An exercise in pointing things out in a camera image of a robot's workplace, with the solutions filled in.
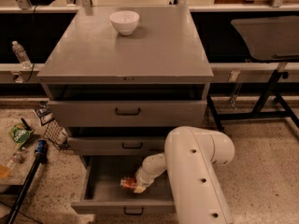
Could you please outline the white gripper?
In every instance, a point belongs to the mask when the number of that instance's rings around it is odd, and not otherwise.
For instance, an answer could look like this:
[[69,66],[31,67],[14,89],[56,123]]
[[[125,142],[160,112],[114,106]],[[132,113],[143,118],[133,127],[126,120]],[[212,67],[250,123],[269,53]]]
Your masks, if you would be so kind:
[[137,194],[144,192],[146,188],[149,187],[154,181],[154,178],[151,177],[148,173],[146,173],[142,168],[139,168],[136,171],[135,179],[138,187],[134,189],[134,193]]

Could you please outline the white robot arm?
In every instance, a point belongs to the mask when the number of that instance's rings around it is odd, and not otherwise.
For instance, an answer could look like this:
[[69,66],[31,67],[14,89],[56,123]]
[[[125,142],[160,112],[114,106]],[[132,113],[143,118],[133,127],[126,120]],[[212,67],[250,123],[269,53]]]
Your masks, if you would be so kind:
[[143,160],[134,192],[145,191],[167,173],[179,224],[233,224],[213,166],[229,164],[234,155],[234,143],[225,133],[177,127],[167,135],[164,152]]

